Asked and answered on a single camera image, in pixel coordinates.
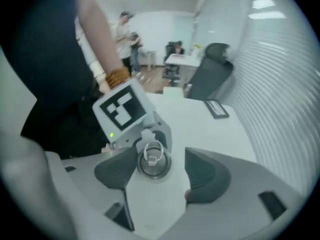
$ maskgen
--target black cap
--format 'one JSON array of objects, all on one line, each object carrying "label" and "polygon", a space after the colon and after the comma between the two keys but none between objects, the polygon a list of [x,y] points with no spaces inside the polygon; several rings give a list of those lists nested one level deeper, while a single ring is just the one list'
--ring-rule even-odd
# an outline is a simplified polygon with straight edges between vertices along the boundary
[{"label": "black cap", "polygon": [[124,17],[124,16],[128,16],[129,19],[133,18],[135,15],[131,12],[128,12],[128,11],[123,11],[121,14],[120,14],[120,17]]}]

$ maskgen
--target card with black border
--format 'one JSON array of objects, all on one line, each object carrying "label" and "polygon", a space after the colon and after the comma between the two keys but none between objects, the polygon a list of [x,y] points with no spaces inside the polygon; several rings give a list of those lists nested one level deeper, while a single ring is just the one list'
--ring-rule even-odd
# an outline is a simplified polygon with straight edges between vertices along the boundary
[{"label": "card with black border", "polygon": [[207,99],[204,104],[209,109],[214,119],[228,118],[230,115],[216,99]]}]

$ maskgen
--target brown bracelet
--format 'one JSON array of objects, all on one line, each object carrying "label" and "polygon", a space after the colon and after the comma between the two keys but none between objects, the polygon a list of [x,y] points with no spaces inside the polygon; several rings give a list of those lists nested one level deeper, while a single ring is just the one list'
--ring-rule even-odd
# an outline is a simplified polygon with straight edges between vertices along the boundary
[{"label": "brown bracelet", "polygon": [[116,88],[118,85],[123,84],[130,78],[130,72],[126,67],[116,69],[109,73],[105,80],[111,89]]}]

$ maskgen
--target gray gripper pad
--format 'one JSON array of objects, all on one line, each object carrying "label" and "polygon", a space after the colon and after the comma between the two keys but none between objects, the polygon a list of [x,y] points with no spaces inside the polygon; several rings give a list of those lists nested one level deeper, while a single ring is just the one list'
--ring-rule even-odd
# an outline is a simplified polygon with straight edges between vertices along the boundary
[{"label": "gray gripper pad", "polygon": [[184,168],[190,180],[188,203],[212,203],[226,192],[231,175],[222,163],[196,151],[185,149]]},{"label": "gray gripper pad", "polygon": [[135,147],[98,164],[95,177],[109,189],[124,190],[137,166],[138,153]]}]

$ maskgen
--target ceiling light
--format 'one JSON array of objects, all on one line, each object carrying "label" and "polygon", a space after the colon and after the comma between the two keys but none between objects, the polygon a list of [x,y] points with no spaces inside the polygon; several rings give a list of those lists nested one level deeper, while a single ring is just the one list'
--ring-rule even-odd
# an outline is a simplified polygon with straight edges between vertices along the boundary
[{"label": "ceiling light", "polygon": [[252,13],[248,15],[253,20],[264,20],[264,19],[285,19],[286,16],[281,11],[267,11]]},{"label": "ceiling light", "polygon": [[272,0],[255,0],[252,3],[252,8],[254,9],[262,9],[270,6],[275,6],[276,3]]}]

